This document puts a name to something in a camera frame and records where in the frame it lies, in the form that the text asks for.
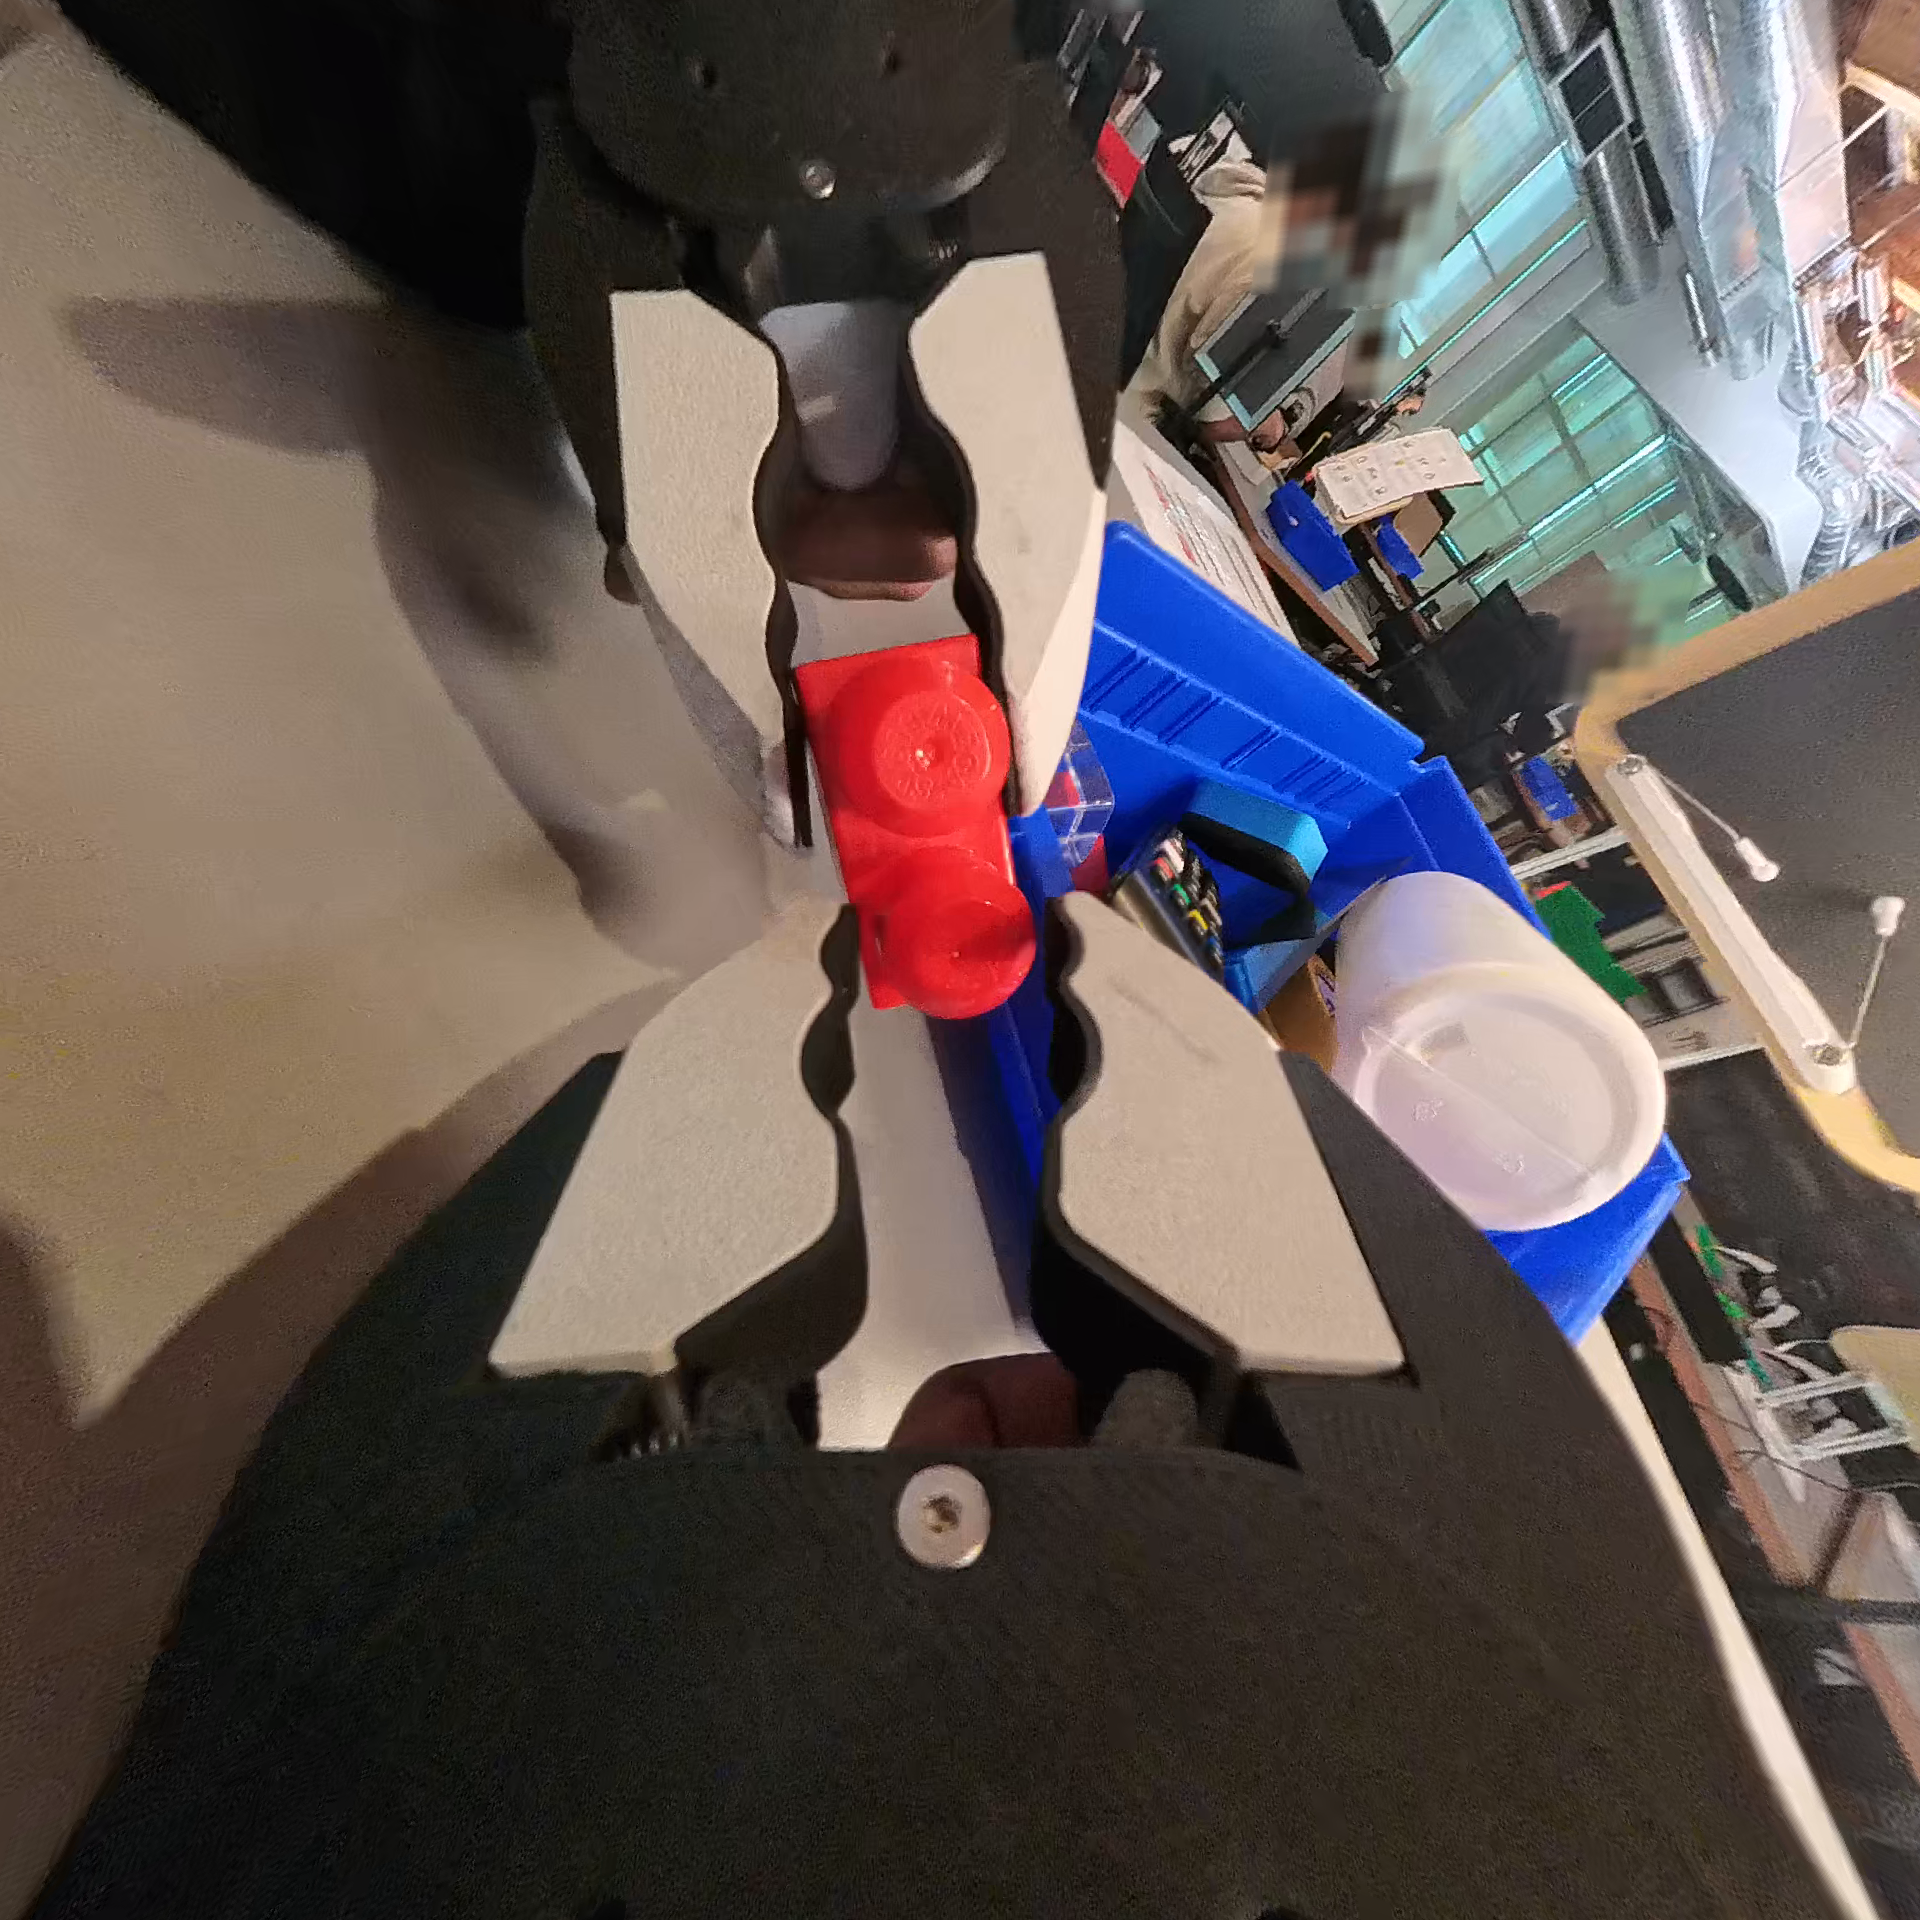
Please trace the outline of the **dotted paper sign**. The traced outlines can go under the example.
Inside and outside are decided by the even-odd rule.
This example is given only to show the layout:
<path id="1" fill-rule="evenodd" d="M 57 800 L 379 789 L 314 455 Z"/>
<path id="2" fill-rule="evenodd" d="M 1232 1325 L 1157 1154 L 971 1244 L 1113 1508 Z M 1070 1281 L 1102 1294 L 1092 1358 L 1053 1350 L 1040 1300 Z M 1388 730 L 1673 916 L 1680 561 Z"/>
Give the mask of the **dotted paper sign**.
<path id="1" fill-rule="evenodd" d="M 1323 460 L 1313 498 L 1341 528 L 1396 513 L 1414 496 L 1484 487 L 1484 473 L 1449 426 L 1396 433 Z"/>

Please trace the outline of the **light blue foam block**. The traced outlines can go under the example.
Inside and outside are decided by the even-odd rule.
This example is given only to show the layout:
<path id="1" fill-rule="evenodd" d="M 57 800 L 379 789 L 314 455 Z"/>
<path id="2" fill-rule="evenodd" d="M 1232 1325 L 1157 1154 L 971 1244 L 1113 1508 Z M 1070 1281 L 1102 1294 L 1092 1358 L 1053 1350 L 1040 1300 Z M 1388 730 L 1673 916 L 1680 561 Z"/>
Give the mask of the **light blue foam block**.
<path id="1" fill-rule="evenodd" d="M 1236 873 L 1278 873 L 1283 858 L 1317 878 L 1328 857 L 1323 824 L 1261 789 L 1201 782 L 1180 815 L 1182 831 Z"/>

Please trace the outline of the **silver ceiling duct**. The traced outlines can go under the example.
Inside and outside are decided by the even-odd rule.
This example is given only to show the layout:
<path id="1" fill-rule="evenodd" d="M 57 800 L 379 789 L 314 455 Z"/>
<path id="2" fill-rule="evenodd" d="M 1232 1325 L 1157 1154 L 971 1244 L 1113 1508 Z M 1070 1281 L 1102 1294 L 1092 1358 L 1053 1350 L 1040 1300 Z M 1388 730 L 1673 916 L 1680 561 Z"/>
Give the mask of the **silver ceiling duct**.
<path id="1" fill-rule="evenodd" d="M 1675 287 L 1700 338 L 1698 204 L 1720 77 L 1698 4 L 1515 4 L 1553 126 L 1574 168 L 1611 300 Z"/>
<path id="2" fill-rule="evenodd" d="M 1916 95 L 1857 54 L 1904 4 L 1616 4 L 1697 359 L 1692 433 L 1788 590 L 1916 540 Z"/>

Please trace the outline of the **person's left forearm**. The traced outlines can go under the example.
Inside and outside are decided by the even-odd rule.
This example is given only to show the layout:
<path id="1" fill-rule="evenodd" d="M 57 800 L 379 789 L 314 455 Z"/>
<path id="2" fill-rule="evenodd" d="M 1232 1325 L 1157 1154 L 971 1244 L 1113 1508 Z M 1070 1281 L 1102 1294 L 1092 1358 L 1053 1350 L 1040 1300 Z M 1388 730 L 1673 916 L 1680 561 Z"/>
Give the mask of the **person's left forearm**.
<path id="1" fill-rule="evenodd" d="M 522 328 L 549 1 L 67 1 L 118 73 L 382 278 Z"/>

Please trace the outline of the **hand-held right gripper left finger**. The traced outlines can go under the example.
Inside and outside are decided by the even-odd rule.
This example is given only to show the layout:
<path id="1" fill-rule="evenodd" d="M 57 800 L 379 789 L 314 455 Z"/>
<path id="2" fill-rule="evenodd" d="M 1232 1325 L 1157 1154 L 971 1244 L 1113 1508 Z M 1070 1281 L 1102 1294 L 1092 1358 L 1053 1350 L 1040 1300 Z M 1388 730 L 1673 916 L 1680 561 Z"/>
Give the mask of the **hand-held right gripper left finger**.
<path id="1" fill-rule="evenodd" d="M 489 1365 L 811 1381 L 869 1305 L 857 916 L 802 896 L 627 1046 Z"/>

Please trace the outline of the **red toy building block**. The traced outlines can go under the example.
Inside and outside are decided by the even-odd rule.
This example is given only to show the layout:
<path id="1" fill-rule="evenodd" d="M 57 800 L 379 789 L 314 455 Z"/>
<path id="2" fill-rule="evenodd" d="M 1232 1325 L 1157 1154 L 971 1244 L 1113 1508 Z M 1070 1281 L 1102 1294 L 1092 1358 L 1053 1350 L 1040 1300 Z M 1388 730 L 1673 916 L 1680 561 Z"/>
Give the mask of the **red toy building block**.
<path id="1" fill-rule="evenodd" d="M 1009 720 L 969 632 L 804 663 L 808 753 L 878 1009 L 966 1022 L 1038 952 L 1004 790 Z"/>

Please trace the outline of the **green plastic item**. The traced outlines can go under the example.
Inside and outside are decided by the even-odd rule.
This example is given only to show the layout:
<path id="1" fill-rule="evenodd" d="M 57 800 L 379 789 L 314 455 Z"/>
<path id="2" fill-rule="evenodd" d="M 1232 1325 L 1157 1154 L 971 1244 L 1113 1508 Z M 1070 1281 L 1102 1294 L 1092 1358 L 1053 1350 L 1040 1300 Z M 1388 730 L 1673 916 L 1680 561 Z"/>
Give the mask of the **green plastic item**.
<path id="1" fill-rule="evenodd" d="M 1644 982 L 1606 945 L 1601 906 L 1573 881 L 1556 881 L 1532 897 L 1554 948 L 1616 1004 L 1644 998 Z"/>

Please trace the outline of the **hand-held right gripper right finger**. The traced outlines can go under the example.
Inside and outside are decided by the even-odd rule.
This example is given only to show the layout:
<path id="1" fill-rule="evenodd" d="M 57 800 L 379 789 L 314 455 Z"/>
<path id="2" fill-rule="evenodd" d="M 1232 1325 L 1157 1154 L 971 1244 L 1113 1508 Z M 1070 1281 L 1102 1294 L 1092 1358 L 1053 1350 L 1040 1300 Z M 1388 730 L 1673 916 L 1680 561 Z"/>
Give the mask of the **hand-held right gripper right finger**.
<path id="1" fill-rule="evenodd" d="M 1381 1377 L 1403 1346 L 1281 1046 L 1194 960 L 1091 896 L 1052 901 L 1043 1214 L 1157 1328 L 1240 1376 Z"/>

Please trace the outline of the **black board wooden rim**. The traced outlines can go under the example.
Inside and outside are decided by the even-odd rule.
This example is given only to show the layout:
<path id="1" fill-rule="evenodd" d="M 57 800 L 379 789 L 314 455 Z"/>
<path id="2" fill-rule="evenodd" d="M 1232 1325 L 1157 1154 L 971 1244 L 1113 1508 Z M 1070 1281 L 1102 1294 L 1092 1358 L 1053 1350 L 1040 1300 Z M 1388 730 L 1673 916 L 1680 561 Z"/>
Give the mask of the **black board wooden rim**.
<path id="1" fill-rule="evenodd" d="M 1857 1046 L 1859 1087 L 1804 1090 L 1761 1048 L 1833 1151 L 1916 1193 L 1917 545 L 1624 655 L 1574 720 L 1603 801 L 1601 775 L 1626 752 L 1780 862 L 1761 926 Z"/>

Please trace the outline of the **person's left hand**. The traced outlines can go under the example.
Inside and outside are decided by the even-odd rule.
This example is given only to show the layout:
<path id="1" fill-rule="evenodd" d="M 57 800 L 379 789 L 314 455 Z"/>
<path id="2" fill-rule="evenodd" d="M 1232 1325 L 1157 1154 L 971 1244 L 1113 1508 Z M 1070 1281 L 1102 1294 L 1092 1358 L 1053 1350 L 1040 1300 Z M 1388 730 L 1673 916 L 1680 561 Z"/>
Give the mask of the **person's left hand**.
<path id="1" fill-rule="evenodd" d="M 944 502 L 913 469 L 870 487 L 800 480 L 778 544 L 784 577 L 842 601 L 914 604 L 958 569 Z"/>

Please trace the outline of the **red translucent cube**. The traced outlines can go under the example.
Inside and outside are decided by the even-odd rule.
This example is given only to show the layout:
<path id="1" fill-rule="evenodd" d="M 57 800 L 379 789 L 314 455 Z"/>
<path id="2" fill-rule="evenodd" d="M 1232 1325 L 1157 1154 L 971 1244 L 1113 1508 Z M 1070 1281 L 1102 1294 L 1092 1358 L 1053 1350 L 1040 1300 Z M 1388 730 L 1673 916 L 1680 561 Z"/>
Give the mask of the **red translucent cube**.
<path id="1" fill-rule="evenodd" d="M 1040 807 L 1010 821 L 1016 874 L 1040 896 L 1068 889 L 1102 896 L 1110 887 L 1107 833 L 1116 796 L 1088 725 L 1078 718 Z"/>

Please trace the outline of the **printed paper sheet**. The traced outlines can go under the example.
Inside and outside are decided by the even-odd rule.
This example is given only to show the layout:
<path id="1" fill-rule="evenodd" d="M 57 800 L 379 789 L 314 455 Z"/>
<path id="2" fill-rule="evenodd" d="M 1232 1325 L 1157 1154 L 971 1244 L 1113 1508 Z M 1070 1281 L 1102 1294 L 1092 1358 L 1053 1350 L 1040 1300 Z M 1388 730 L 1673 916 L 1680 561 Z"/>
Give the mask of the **printed paper sheet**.
<path id="1" fill-rule="evenodd" d="M 1126 471 L 1126 496 L 1152 544 L 1290 645 L 1301 645 L 1258 551 L 1212 487 L 1136 439 L 1116 445 L 1116 466 Z"/>

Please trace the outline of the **white light bar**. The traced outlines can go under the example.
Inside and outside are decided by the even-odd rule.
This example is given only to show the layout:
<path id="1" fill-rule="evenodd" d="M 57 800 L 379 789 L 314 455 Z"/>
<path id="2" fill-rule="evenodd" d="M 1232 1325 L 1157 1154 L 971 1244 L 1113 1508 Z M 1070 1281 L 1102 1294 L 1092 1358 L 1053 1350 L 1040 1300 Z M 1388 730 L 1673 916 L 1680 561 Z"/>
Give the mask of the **white light bar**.
<path id="1" fill-rule="evenodd" d="M 1638 752 L 1605 767 L 1601 792 L 1702 969 L 1786 1079 L 1817 1095 L 1857 1093 L 1857 1046 L 1761 926 L 1758 897 L 1782 874 L 1780 862 Z"/>

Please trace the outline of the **white plastic cup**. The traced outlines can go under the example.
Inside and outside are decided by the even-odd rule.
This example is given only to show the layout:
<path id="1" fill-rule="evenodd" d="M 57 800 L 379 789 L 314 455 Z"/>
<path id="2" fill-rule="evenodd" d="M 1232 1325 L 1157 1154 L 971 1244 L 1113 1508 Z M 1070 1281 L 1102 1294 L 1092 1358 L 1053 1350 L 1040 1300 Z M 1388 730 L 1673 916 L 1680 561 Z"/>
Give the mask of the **white plastic cup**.
<path id="1" fill-rule="evenodd" d="M 1485 1232 L 1595 1212 L 1665 1135 L 1665 1069 L 1634 1018 L 1451 871 L 1386 878 L 1345 912 L 1333 1076 Z"/>

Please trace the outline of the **blue plastic bin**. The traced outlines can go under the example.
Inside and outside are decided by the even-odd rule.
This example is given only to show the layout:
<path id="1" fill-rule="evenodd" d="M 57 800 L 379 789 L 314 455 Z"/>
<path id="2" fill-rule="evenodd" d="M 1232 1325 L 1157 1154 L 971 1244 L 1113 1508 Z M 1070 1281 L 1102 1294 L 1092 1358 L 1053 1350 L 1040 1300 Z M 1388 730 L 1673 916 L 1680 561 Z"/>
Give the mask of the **blue plastic bin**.
<path id="1" fill-rule="evenodd" d="M 1456 873 L 1538 920 L 1467 790 L 1419 737 L 1122 521 L 1107 529 L 1078 720 L 1113 790 L 1113 865 L 1204 783 L 1313 817 L 1330 919 L 1401 873 Z M 1046 1127 L 1052 1004 L 1038 954 L 996 1009 L 944 1023 L 937 1053 L 1006 1286 L 1024 1297 Z"/>

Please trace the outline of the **black remote control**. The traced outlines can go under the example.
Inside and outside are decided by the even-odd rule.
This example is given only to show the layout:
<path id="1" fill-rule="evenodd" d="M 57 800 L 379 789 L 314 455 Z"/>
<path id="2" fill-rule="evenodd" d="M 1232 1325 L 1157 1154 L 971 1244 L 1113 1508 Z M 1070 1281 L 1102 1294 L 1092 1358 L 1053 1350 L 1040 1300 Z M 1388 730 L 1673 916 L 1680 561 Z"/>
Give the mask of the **black remote control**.
<path id="1" fill-rule="evenodd" d="M 1182 828 L 1165 828 L 1104 890 L 1104 902 L 1224 982 L 1228 929 L 1220 893 L 1202 850 Z"/>

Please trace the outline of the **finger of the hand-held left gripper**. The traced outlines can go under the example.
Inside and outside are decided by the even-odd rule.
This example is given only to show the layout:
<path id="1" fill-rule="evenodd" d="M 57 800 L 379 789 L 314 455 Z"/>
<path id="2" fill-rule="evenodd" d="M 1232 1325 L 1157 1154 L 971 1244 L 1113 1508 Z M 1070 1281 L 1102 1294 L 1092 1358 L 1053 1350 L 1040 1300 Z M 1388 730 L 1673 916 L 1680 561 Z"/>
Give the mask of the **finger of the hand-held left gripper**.
<path id="1" fill-rule="evenodd" d="M 958 477 L 958 584 L 1013 741 L 1016 810 L 1045 801 L 1081 704 L 1107 534 L 1040 250 L 978 255 L 909 321 L 906 368 Z"/>
<path id="2" fill-rule="evenodd" d="M 691 290 L 613 293 L 609 314 L 617 556 L 721 775 L 778 844 L 811 848 L 800 623 L 774 553 L 800 450 L 782 361 Z"/>

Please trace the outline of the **small blue bin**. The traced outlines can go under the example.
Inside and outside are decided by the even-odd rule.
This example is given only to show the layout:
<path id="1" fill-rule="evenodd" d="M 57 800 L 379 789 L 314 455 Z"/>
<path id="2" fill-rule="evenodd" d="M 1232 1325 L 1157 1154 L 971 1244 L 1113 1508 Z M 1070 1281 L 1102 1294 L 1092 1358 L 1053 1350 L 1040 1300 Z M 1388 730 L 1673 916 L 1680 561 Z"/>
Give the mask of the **small blue bin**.
<path id="1" fill-rule="evenodd" d="M 1286 560 L 1318 592 L 1330 592 L 1357 575 L 1357 561 L 1333 519 L 1297 482 L 1276 484 L 1265 502 L 1266 522 Z"/>

